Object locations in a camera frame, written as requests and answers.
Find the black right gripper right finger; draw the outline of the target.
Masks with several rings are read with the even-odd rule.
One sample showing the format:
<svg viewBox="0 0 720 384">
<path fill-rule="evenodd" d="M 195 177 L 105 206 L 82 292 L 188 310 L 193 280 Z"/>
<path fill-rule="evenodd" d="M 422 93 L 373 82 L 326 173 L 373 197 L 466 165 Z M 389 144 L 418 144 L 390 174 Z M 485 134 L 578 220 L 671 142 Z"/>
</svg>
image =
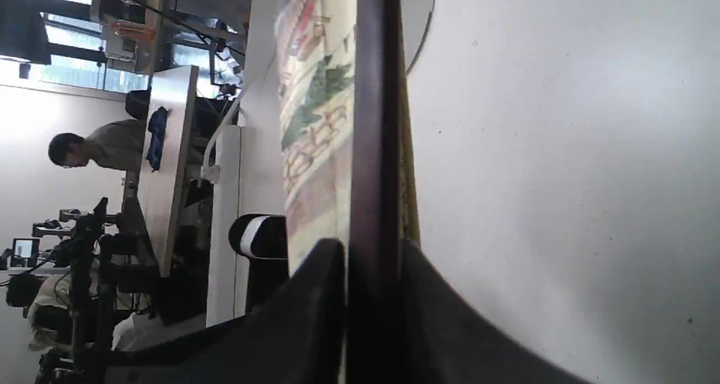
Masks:
<svg viewBox="0 0 720 384">
<path fill-rule="evenodd" d="M 403 242 L 404 373 L 409 383 L 582 383 L 479 315 Z"/>
</svg>

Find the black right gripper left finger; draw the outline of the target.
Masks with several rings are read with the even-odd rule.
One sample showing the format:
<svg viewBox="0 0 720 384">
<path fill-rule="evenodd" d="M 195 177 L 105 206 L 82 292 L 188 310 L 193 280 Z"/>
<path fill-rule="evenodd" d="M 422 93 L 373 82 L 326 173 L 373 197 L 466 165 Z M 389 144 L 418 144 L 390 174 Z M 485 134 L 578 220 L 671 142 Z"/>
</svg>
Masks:
<svg viewBox="0 0 720 384">
<path fill-rule="evenodd" d="M 136 353 L 114 353 L 106 381 L 337 383 L 344 281 L 343 244 L 321 239 L 259 310 Z"/>
</svg>

